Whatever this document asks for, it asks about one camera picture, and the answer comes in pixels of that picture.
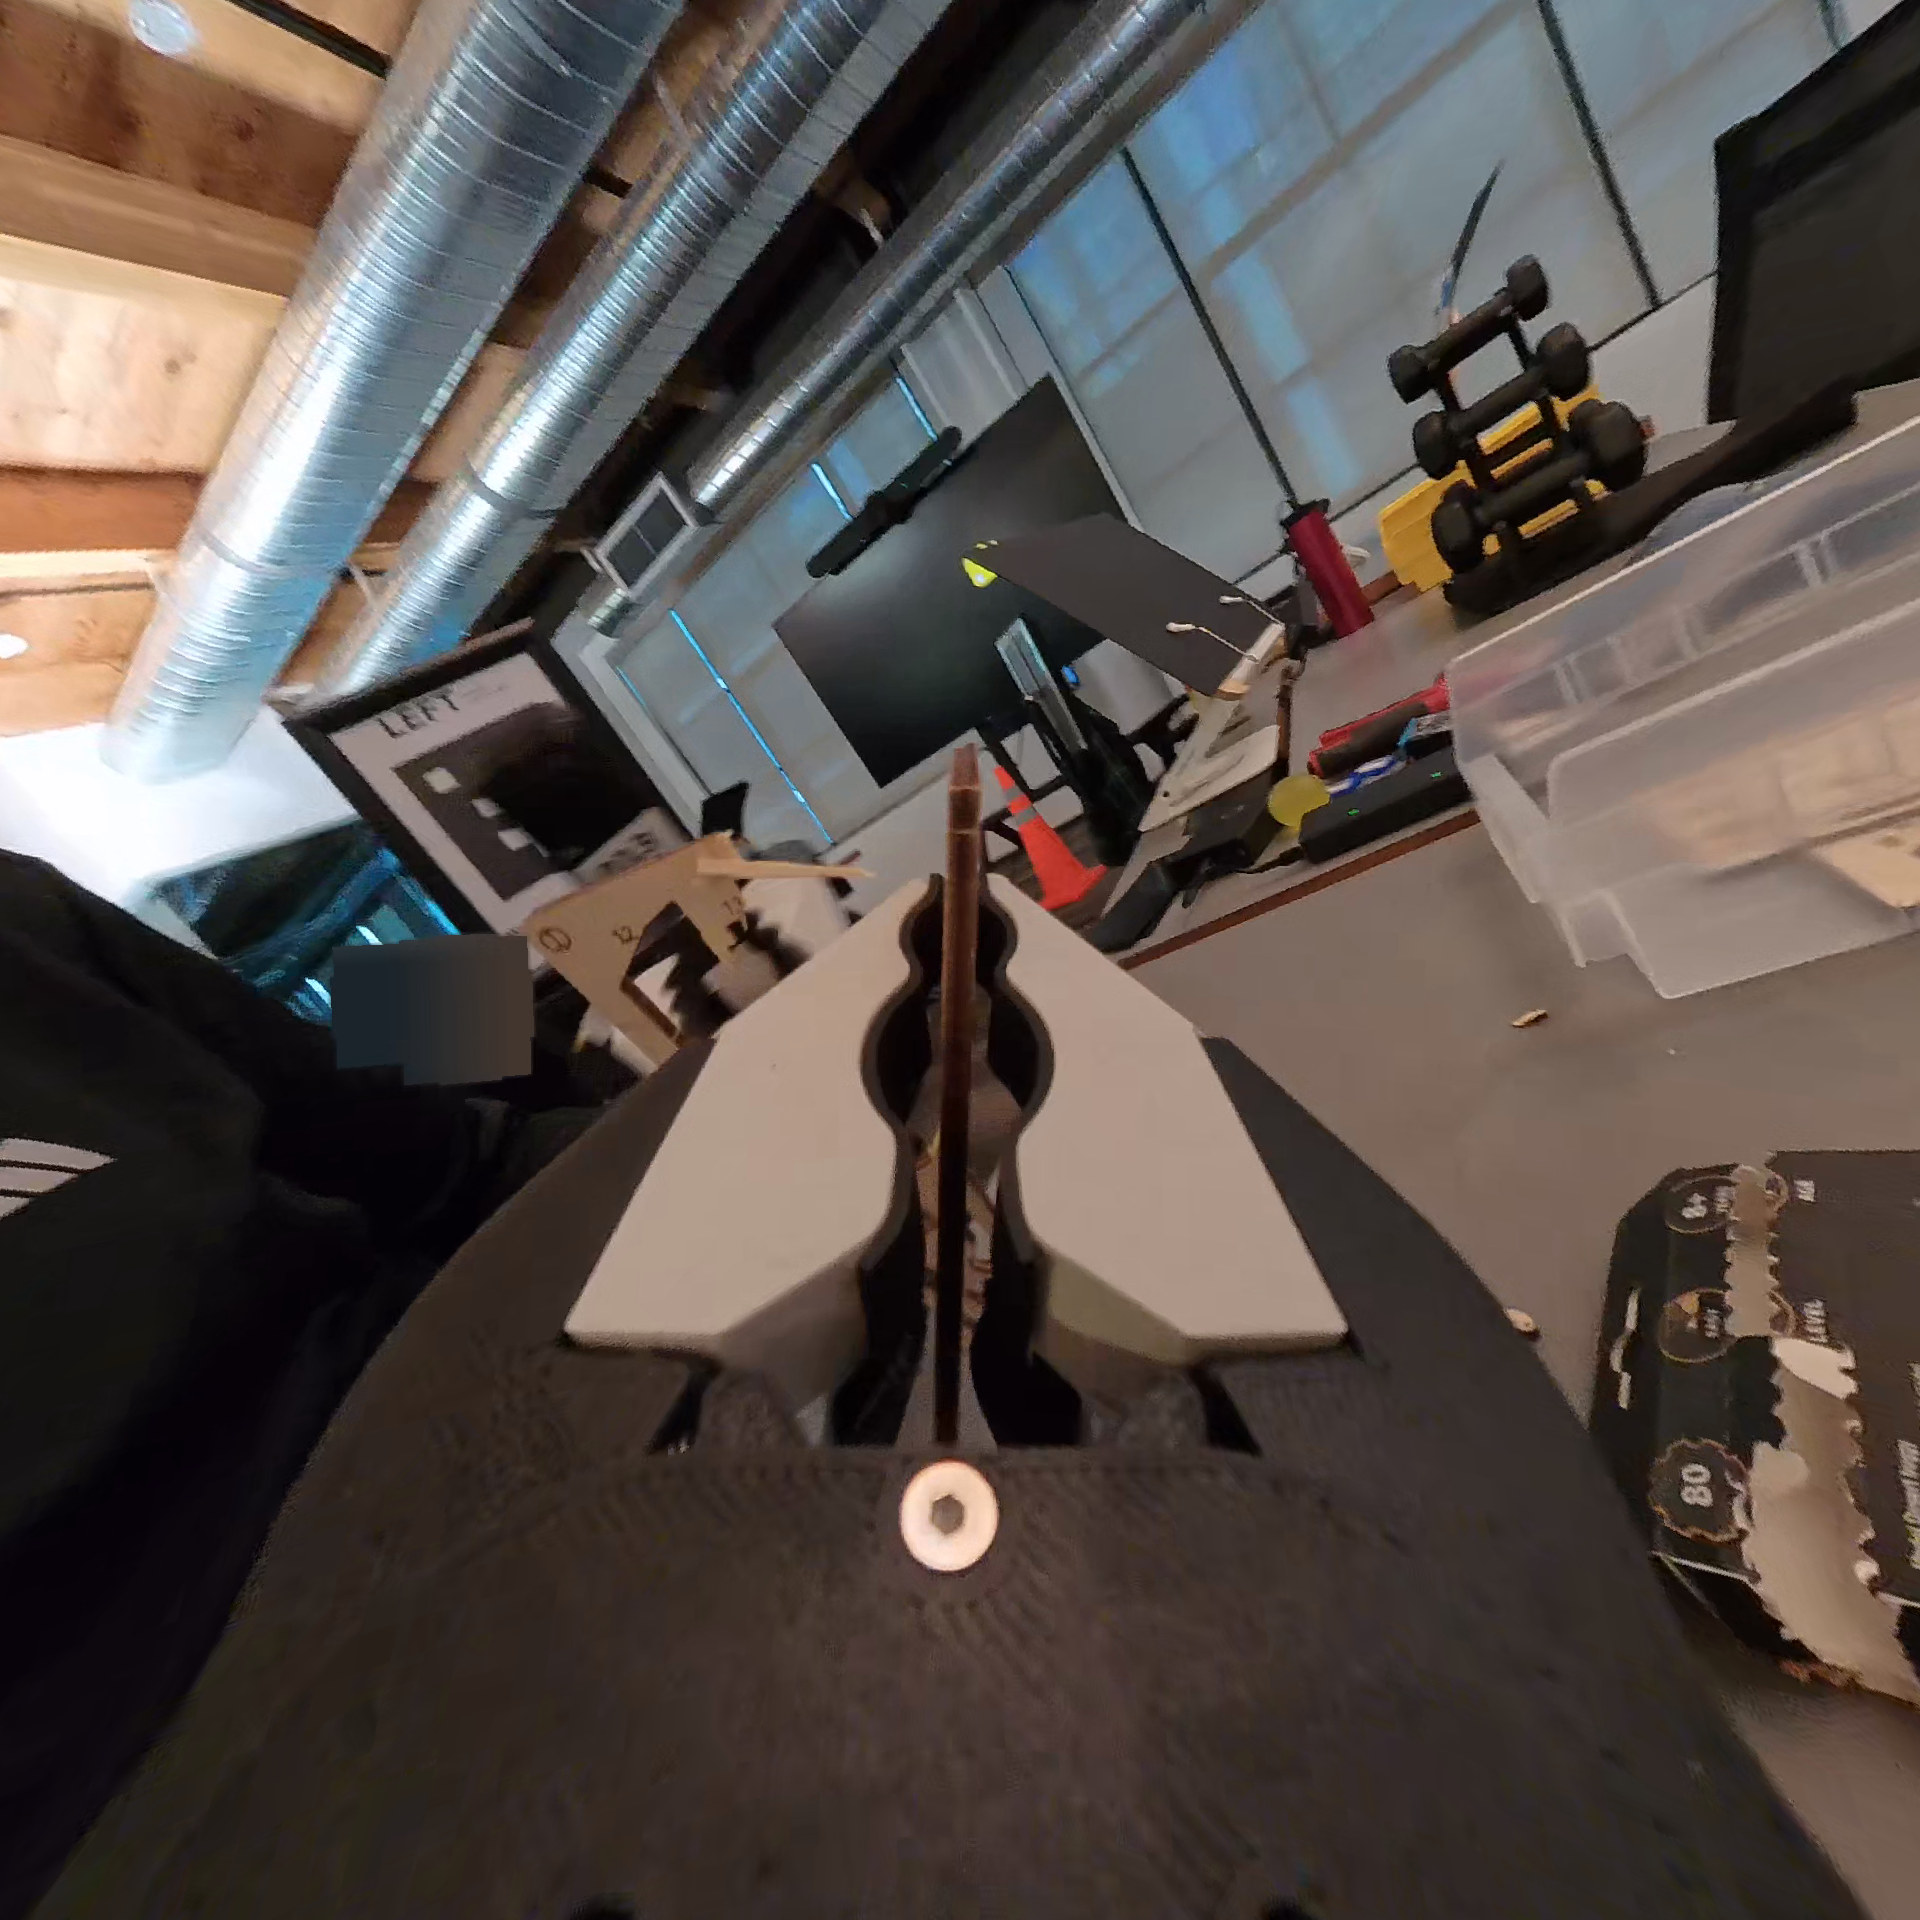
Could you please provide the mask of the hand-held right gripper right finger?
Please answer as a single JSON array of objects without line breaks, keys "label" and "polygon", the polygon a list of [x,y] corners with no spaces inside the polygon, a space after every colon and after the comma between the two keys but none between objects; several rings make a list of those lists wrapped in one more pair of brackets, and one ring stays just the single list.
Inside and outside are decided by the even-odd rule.
[{"label": "hand-held right gripper right finger", "polygon": [[979,919],[997,1163],[975,1404],[1066,1450],[1223,1360],[1330,1354],[1349,1319],[1197,1030],[1007,881]]}]

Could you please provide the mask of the laser-cut plywood parts sheet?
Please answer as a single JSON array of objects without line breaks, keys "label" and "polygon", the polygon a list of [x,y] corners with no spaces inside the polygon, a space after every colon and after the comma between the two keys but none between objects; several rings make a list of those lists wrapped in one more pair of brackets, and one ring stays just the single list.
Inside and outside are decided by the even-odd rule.
[{"label": "laser-cut plywood parts sheet", "polygon": [[685,959],[705,978],[725,966],[749,944],[755,883],[851,887],[871,879],[857,862],[749,855],[732,832],[714,832],[558,899],[524,934],[583,994],[589,1017],[623,1041],[641,1072],[651,1072],[689,1031],[669,1003],[643,991],[643,971]]}]

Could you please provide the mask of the wooden model part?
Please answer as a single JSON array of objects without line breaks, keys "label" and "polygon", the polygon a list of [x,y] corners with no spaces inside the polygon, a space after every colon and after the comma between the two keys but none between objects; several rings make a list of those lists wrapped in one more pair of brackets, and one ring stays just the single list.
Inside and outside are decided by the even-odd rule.
[{"label": "wooden model part", "polygon": [[954,1452],[962,1404],[969,1272],[969,1124],[981,900],[981,775],[975,747],[951,759],[939,976],[939,1137],[931,1311],[931,1434]]}]

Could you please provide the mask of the orange traffic cone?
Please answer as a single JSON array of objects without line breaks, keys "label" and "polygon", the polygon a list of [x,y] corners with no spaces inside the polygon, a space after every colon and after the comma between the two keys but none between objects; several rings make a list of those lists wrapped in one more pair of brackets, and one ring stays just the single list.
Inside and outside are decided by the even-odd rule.
[{"label": "orange traffic cone", "polygon": [[1066,840],[1041,816],[1015,775],[998,763],[994,766],[994,780],[1004,795],[1004,828],[1027,855],[1036,886],[1041,887],[1041,905],[1049,914],[1061,914],[1068,907],[1090,900],[1100,883],[1108,875],[1108,870],[1086,865],[1074,855]]}]

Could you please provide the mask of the large black screen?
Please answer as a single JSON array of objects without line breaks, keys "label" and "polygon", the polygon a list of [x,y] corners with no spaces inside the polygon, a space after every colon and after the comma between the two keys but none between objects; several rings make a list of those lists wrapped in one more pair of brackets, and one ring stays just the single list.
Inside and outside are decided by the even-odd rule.
[{"label": "large black screen", "polygon": [[774,635],[877,785],[1020,702],[998,639],[1022,622],[1046,667],[1101,639],[1033,593],[966,566],[975,543],[1027,538],[1121,504],[1059,384],[1033,384],[964,442],[909,522],[841,574],[811,582]]}]

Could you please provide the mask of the black framed poster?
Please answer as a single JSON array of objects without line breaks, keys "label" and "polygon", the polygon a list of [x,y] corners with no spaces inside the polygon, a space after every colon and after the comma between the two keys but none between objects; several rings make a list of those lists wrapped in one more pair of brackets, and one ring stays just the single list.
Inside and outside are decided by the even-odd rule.
[{"label": "black framed poster", "polygon": [[282,723],[459,934],[513,934],[690,844],[531,619]]}]

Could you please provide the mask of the black power strip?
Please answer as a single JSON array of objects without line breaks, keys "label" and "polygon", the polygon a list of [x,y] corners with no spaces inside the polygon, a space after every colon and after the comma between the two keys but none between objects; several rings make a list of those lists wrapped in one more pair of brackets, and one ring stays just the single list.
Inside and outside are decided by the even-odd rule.
[{"label": "black power strip", "polygon": [[1299,846],[1305,862],[1330,865],[1470,800],[1471,791],[1449,753],[1403,759],[1388,772],[1345,786],[1313,808],[1303,816]]}]

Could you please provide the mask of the tilted display board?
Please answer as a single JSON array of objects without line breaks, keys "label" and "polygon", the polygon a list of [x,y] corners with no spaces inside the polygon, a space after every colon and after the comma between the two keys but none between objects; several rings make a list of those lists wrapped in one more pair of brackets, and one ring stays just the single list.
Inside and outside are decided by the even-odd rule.
[{"label": "tilted display board", "polygon": [[1286,624],[1257,599],[1110,514],[975,543],[964,563],[1201,697],[1236,697],[1290,654]]}]

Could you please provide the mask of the black cardboard kit box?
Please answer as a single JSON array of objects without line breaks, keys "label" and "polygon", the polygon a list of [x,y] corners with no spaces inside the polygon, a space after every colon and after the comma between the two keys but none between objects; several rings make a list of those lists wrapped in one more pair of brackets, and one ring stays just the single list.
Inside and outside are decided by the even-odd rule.
[{"label": "black cardboard kit box", "polygon": [[1591,1435],[1742,1644],[1917,1700],[1917,1158],[1681,1169],[1620,1222]]}]

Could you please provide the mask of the person's black clothing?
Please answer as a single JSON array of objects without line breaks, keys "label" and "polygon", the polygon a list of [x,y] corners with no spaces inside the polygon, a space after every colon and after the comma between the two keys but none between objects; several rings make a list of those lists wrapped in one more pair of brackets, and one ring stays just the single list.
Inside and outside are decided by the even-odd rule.
[{"label": "person's black clothing", "polygon": [[601,1112],[343,1070],[3,855],[3,1916],[194,1687],[378,1346]]}]

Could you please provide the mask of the red cylinder bottle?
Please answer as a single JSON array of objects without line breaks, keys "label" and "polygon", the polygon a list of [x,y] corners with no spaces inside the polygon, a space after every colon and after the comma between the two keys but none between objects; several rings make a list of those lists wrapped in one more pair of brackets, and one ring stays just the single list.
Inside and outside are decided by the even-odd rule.
[{"label": "red cylinder bottle", "polygon": [[1323,499],[1297,504],[1282,516],[1282,538],[1303,586],[1313,591],[1322,624],[1335,639],[1349,639],[1373,622],[1373,607],[1353,570],[1349,548],[1337,538]]}]

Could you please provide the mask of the clear plastic tray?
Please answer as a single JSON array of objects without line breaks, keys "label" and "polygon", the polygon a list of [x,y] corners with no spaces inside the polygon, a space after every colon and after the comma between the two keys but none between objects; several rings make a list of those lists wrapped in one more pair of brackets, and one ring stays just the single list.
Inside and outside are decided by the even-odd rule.
[{"label": "clear plastic tray", "polygon": [[1619,732],[1548,775],[1543,899],[1579,967],[1665,999],[1915,930],[1834,859],[1915,825],[1915,700],[1709,753]]},{"label": "clear plastic tray", "polygon": [[1917,803],[1917,422],[1842,438],[1447,667],[1524,899],[1738,873]]}]

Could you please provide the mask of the black dumbbell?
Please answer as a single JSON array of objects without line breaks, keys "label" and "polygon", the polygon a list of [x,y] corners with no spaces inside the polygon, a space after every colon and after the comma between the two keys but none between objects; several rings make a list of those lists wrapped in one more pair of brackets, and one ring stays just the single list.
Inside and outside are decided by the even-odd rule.
[{"label": "black dumbbell", "polygon": [[1505,289],[1470,314],[1444,326],[1431,342],[1403,346],[1388,356],[1388,378],[1403,402],[1439,394],[1455,367],[1471,359],[1487,344],[1501,337],[1521,339],[1521,359],[1527,359],[1527,344],[1521,328],[1535,320],[1549,300],[1549,283],[1535,257],[1513,262],[1505,272]]},{"label": "black dumbbell", "polygon": [[1444,402],[1420,417],[1410,432],[1415,465],[1428,479],[1447,479],[1481,446],[1484,432],[1534,404],[1543,418],[1558,401],[1575,401],[1591,387],[1594,350],[1571,322],[1553,328],[1535,348],[1521,350],[1521,372],[1470,402],[1455,401],[1449,372],[1435,378],[1433,390]]},{"label": "black dumbbell", "polygon": [[1486,543],[1521,540],[1521,530],[1567,504],[1583,511],[1594,487],[1606,494],[1631,487],[1646,471],[1642,418],[1620,401],[1583,401],[1558,439],[1509,481],[1491,487],[1454,484],[1433,507],[1431,540],[1451,574],[1471,571]]}]

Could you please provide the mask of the white wall vent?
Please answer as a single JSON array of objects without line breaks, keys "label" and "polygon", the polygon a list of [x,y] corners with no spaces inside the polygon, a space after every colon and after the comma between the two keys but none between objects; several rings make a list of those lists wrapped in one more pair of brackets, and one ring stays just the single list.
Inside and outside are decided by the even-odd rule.
[{"label": "white wall vent", "polygon": [[614,593],[635,596],[710,526],[714,516],[669,474],[659,471],[597,540],[591,566]]}]

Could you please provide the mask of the silver ventilation duct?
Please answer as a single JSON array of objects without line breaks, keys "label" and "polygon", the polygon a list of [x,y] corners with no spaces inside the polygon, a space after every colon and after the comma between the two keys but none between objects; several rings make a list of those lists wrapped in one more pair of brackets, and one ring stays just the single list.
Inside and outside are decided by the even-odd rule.
[{"label": "silver ventilation duct", "polygon": [[117,775],[233,754],[682,12],[415,9],[103,724]]},{"label": "silver ventilation duct", "polygon": [[690,529],[630,583],[612,560],[594,563],[604,586],[583,599],[589,622],[610,631],[614,615],[690,582],[733,524],[853,417],[948,297],[1015,251],[1253,12],[1251,3],[1092,6],[722,422],[718,439],[667,475]]},{"label": "silver ventilation duct", "polygon": [[318,705],[467,639],[941,15],[941,3],[743,9],[485,435],[327,656],[311,687]]}]

